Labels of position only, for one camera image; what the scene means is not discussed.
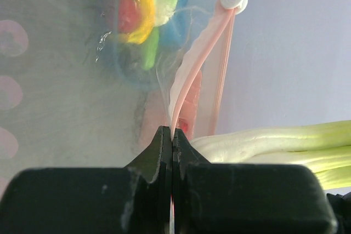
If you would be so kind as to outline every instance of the plastic bag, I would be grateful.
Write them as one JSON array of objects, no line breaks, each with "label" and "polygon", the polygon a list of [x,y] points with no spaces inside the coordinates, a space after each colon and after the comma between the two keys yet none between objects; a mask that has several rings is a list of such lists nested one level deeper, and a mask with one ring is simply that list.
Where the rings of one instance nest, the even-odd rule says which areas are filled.
[{"label": "plastic bag", "polygon": [[218,0],[0,0],[0,183],[28,167],[123,166],[159,125],[189,137],[209,125],[233,22]]}]

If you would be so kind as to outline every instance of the white scallion stem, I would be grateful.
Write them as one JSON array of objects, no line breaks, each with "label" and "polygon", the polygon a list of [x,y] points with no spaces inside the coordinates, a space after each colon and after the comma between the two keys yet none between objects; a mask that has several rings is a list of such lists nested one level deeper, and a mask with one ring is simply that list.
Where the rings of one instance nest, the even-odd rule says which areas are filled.
[{"label": "white scallion stem", "polygon": [[332,149],[276,152],[254,156],[244,161],[254,164],[301,164],[313,173],[351,165],[351,146]]},{"label": "white scallion stem", "polygon": [[210,162],[239,163],[255,155],[351,145],[351,121],[301,127],[253,129],[191,141]]}]

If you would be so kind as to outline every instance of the pink zipper seal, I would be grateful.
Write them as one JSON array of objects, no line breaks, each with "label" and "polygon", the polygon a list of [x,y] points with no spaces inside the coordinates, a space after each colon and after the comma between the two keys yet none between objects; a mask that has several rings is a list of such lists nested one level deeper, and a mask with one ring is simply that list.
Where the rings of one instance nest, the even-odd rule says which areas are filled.
[{"label": "pink zipper seal", "polygon": [[201,66],[210,54],[214,45],[225,30],[227,24],[236,13],[246,8],[247,0],[217,0],[213,17],[207,27],[194,40],[190,50],[185,53],[183,62],[175,74],[174,83],[170,91],[168,113],[171,118],[171,138],[185,97]]}]

